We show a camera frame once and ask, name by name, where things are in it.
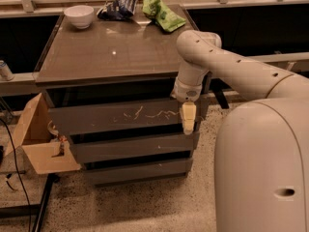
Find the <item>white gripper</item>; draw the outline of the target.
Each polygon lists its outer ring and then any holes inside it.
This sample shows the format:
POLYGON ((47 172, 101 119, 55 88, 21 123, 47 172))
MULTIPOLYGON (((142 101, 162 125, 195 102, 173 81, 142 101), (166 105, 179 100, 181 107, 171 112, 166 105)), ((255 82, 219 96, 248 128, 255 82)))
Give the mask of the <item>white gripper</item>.
POLYGON ((199 99, 201 91, 202 85, 187 85, 182 83, 178 78, 175 80, 171 97, 178 102, 183 102, 180 113, 183 123, 183 133, 186 135, 190 135, 194 131, 196 118, 196 105, 194 102, 199 99))

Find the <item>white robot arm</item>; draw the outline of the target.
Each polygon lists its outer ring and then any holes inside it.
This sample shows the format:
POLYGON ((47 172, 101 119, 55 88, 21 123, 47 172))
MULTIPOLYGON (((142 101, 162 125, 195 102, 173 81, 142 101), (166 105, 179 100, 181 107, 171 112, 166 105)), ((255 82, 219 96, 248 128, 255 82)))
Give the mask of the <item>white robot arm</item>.
POLYGON ((309 232, 309 79, 224 50, 212 32, 184 31, 176 46, 184 133, 206 73, 245 99, 216 137, 217 232, 309 232))

